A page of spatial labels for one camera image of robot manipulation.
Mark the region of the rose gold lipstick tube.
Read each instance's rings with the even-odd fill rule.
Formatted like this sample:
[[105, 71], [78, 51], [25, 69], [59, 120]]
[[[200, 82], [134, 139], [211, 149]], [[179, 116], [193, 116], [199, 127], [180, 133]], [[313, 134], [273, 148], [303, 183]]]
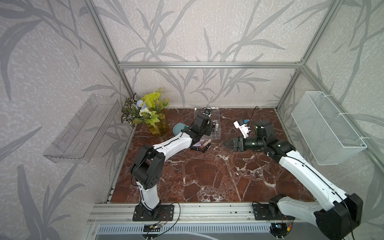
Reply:
[[201, 148], [202, 148], [202, 149], [205, 148], [211, 141], [212, 141], [212, 140], [209, 139], [209, 140], [207, 140], [206, 142], [204, 142], [204, 143], [201, 145]]

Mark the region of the black lipstick tube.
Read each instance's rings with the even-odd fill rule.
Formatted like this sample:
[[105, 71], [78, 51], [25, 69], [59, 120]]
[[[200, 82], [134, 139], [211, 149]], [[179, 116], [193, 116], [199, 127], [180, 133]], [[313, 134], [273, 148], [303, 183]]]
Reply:
[[210, 147], [204, 147], [204, 148], [190, 147], [190, 150], [205, 153], [209, 148]]

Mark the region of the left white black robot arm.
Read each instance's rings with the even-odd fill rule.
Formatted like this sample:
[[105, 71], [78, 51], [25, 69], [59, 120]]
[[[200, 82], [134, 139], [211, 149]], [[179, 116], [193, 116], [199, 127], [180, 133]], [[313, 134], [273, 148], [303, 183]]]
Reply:
[[157, 183], [163, 173], [164, 163], [177, 153], [197, 144], [204, 135], [209, 136], [213, 129], [212, 108], [206, 107], [199, 112], [191, 125], [180, 131], [175, 137], [156, 145], [143, 145], [130, 167], [132, 178], [141, 193], [140, 207], [150, 215], [157, 215], [161, 201]]

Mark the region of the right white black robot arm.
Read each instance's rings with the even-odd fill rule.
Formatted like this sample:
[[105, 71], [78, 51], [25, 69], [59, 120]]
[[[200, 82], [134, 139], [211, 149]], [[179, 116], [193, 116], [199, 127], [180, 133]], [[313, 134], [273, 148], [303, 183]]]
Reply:
[[270, 199], [267, 205], [255, 204], [254, 210], [265, 211], [272, 219], [292, 217], [303, 220], [318, 227], [330, 240], [342, 240], [352, 235], [361, 224], [363, 200], [357, 194], [347, 194], [326, 179], [291, 143], [277, 139], [272, 123], [258, 121], [255, 125], [257, 136], [252, 138], [248, 122], [234, 122], [242, 136], [228, 140], [225, 146], [234, 152], [263, 152], [294, 175], [315, 198], [314, 202], [303, 202], [280, 194]]

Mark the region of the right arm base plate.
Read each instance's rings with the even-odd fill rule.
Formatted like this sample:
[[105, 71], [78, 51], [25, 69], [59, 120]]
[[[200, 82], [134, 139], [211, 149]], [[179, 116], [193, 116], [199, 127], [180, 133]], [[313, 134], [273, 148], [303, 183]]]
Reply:
[[295, 220], [295, 217], [283, 215], [278, 208], [278, 201], [286, 195], [277, 195], [270, 199], [268, 203], [262, 204], [259, 202], [252, 202], [253, 213], [256, 221], [271, 221], [271, 220]]

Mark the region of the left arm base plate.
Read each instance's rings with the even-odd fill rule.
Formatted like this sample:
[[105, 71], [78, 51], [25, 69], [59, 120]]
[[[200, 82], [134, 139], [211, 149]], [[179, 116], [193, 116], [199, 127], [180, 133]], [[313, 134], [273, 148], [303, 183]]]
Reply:
[[135, 207], [134, 222], [172, 221], [174, 218], [174, 205], [158, 205], [154, 210], [149, 210], [142, 204]]

